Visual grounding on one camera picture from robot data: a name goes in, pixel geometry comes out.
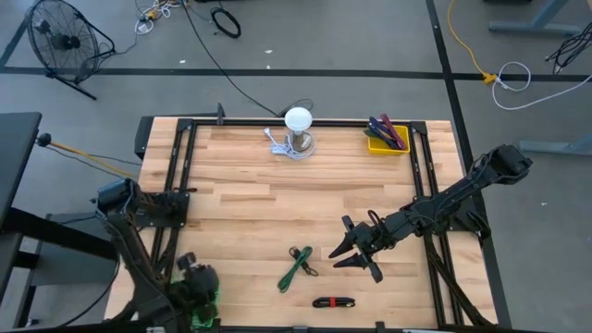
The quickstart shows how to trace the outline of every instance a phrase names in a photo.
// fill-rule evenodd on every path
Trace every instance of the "yellow container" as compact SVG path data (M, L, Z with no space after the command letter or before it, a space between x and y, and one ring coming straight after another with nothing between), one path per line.
M378 138L371 138L368 137L368 152L370 154L379 154L379 155L402 155L408 154L411 151L411 147L409 145L409 130L406 126L394 126L397 134L401 136L403 142L405 142L405 149L403 150L394 150L391 149L385 142Z

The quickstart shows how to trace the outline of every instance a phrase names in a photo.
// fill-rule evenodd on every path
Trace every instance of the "fan grille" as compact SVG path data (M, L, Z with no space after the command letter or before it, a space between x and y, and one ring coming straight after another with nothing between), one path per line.
M28 13L29 42L45 68L79 83L98 68L98 46L83 15L62 0L40 0Z

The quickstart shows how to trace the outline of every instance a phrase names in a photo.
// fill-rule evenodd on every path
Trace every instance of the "fan stand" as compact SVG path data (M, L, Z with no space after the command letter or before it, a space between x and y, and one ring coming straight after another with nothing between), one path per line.
M115 50L115 43L113 42L113 40L111 38L109 38L109 36L105 35L102 31L100 31L97 27L95 27L91 22L89 22L80 12L77 15L78 15L79 19L84 21L84 23L88 24L89 27L91 27L94 31L99 32L103 37L105 37L109 41L109 43L111 43L111 48L109 50L102 52L101 54L94 55L91 57L91 59L95 59L95 58L102 57L102 56L114 55L116 53L116 50ZM89 92L85 91L84 89L82 89L79 86L79 84L82 82L82 80L77 80L74 84L72 84L71 82L62 79L59 75L56 75L51 70L47 70L45 73L45 76L50 79L56 79L64 84L66 84L68 87L74 89L75 91L82 93L83 95L89 97L93 101L96 101L96 97L94 95L90 94Z

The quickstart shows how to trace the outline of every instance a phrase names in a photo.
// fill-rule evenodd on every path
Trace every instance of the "yellow cable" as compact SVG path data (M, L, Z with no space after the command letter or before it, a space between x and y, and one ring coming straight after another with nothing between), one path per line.
M454 39L456 40L456 42L458 42L460 45L464 46L464 48L467 51L469 51L469 55L471 55L471 58L473 59L473 63L475 64L475 67L481 73L481 75L483 75L483 82L485 84L489 84L492 81L494 81L498 76L495 74L487 73L483 69L481 69L481 67L479 67L479 65L477 64L477 61L475 59L475 55L473 54L473 50L471 50L471 48L467 44L465 44L465 43L463 43L463 41L461 41L459 36L456 34L456 32L454 32L454 29L452 28L452 23L450 23L450 13L452 12L452 7L454 6L455 1L456 0L450 1L450 5L448 6L447 19L448 19L448 28L450 30L450 33L452 33L452 36L454 36Z
M50 142L49 144L50 145L53 145L55 148L59 148L59 149L65 150L65 151L70 152L70 153L73 153L73 154L79 154L81 156L84 156L84 157L90 159L91 161L93 161L95 163L98 163L101 166L106 167L109 170L111 170L111 171L113 171L113 172L115 172L115 173L117 173L117 174L119 174L121 176L129 177L129 178L134 178L135 177L133 174L130 174L129 172L121 171L121 170L119 170L118 168L116 168L114 166L108 165L107 163L101 161L100 159L94 158L94 157L90 156L89 154L86 154L83 151L80 151L78 149L75 149L75 148L72 148L72 147L68 147L65 144L61 144L61 143L57 143L57 142Z

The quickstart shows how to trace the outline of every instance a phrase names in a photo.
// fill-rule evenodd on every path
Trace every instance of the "black table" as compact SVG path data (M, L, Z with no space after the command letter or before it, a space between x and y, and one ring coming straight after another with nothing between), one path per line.
M41 122L40 113L0 114L0 301L12 268L34 269L38 253L21 251L24 236L117 260L112 243L12 207Z

